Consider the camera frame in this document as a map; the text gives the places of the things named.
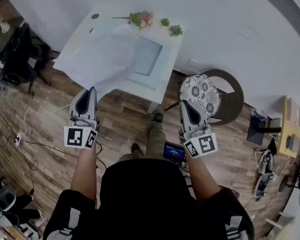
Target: chair cushion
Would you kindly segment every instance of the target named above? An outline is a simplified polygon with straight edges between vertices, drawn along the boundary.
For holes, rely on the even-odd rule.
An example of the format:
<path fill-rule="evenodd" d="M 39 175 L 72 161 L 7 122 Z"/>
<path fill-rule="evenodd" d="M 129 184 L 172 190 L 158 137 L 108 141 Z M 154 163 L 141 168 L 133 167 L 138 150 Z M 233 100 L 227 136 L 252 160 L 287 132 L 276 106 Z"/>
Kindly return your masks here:
<path fill-rule="evenodd" d="M 220 105 L 217 88 L 200 74 L 187 77 L 181 84 L 179 95 L 181 101 L 187 100 L 199 105 L 207 118 L 212 117 Z"/>

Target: white sheet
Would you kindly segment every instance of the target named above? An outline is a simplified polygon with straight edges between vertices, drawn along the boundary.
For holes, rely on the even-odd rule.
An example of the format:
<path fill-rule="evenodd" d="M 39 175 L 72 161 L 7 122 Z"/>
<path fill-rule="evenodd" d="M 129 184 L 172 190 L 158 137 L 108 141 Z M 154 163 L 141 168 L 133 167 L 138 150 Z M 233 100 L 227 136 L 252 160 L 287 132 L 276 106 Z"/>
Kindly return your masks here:
<path fill-rule="evenodd" d="M 135 54 L 136 36 L 128 24 L 123 24 L 89 41 L 71 56 L 57 58 L 53 67 L 88 90 L 94 87 L 99 101 L 133 73 Z"/>

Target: sleeve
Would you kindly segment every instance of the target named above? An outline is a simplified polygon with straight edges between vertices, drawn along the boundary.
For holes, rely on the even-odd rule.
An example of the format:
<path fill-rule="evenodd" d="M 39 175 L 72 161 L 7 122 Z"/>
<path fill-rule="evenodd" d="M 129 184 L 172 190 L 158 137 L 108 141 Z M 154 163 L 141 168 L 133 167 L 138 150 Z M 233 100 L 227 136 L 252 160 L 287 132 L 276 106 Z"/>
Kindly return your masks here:
<path fill-rule="evenodd" d="M 64 190 L 54 208 L 48 224 L 43 233 L 43 239 L 57 230 L 69 228 L 70 213 L 72 209 L 79 211 L 78 228 L 84 228 L 89 223 L 92 214 L 96 212 L 96 206 L 93 200 L 85 197 L 78 191 Z"/>
<path fill-rule="evenodd" d="M 204 206 L 223 220 L 228 239 L 255 239 L 255 229 L 249 215 L 230 189 L 221 189 Z"/>

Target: blue screen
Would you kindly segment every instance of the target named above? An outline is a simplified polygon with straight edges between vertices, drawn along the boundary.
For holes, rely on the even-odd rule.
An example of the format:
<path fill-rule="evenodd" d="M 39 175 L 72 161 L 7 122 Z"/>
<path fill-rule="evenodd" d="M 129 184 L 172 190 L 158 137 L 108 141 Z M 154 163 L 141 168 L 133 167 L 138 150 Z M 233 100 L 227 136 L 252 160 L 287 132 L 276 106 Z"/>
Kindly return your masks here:
<path fill-rule="evenodd" d="M 179 159 L 183 159 L 185 156 L 185 152 L 183 150 L 168 145 L 165 147 L 164 154 Z"/>

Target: wooden floor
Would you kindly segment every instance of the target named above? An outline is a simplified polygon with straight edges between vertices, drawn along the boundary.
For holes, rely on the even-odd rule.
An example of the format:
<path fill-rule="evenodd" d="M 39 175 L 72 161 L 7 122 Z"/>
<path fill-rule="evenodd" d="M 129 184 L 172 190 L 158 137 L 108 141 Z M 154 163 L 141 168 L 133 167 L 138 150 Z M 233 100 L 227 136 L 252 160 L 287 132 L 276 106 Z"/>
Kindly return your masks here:
<path fill-rule="evenodd" d="M 43 74 L 52 82 L 51 86 L 44 85 L 39 79 L 34 82 L 35 96 L 28 95 L 27 84 L 18 88 L 6 87 L 0 92 L 0 111 L 12 130 L 0 116 L 0 174 L 8 179 L 18 194 L 28 193 L 32 187 L 31 175 L 34 180 L 34 204 L 40 208 L 46 220 L 49 219 L 59 194 L 69 188 L 77 159 L 58 152 L 46 146 L 22 142 L 21 149 L 16 147 L 14 133 L 23 132 L 24 115 L 27 109 L 40 113 L 48 113 L 71 102 L 81 87 L 71 81 L 63 72 L 53 69 L 51 62 Z M 178 82 L 181 76 L 172 74 L 165 93 L 161 110 L 176 101 Z M 115 90 L 107 94 L 98 104 L 97 116 L 102 121 L 97 141 L 102 144 L 102 152 L 98 157 L 110 166 L 118 158 L 130 152 L 133 142 L 145 149 L 146 128 L 152 121 L 147 114 L 149 101 Z M 49 115 L 38 115 L 28 112 L 25 119 L 27 132 L 22 136 L 24 141 L 49 145 L 65 151 L 73 156 L 78 152 L 64 147 L 63 126 L 66 124 L 68 109 L 59 110 Z M 284 155 L 275 156 L 275 172 L 279 179 L 272 183 L 269 194 L 260 202 L 250 201 L 252 190 L 256 182 L 256 163 L 253 146 L 246 141 L 249 127 L 250 108 L 245 106 L 240 117 L 225 127 L 214 128 L 216 133 L 218 152 L 204 158 L 208 169 L 217 183 L 240 193 L 239 201 L 250 216 L 255 215 L 256 239 L 263 237 L 271 226 L 265 222 L 266 218 L 276 221 L 278 213 L 283 210 L 289 198 L 290 189 L 278 193 L 279 184 L 284 175 L 293 175 L 295 159 L 290 160 Z M 162 124 L 167 140 L 179 143 L 178 130 L 181 127 L 179 109 L 171 109 L 164 114 Z M 267 147 L 270 139 L 265 138 Z M 31 171 L 28 162 L 33 167 L 37 161 L 37 170 Z M 99 194 L 104 166 L 97 161 L 97 191 Z M 42 232 L 47 221 L 39 230 Z"/>

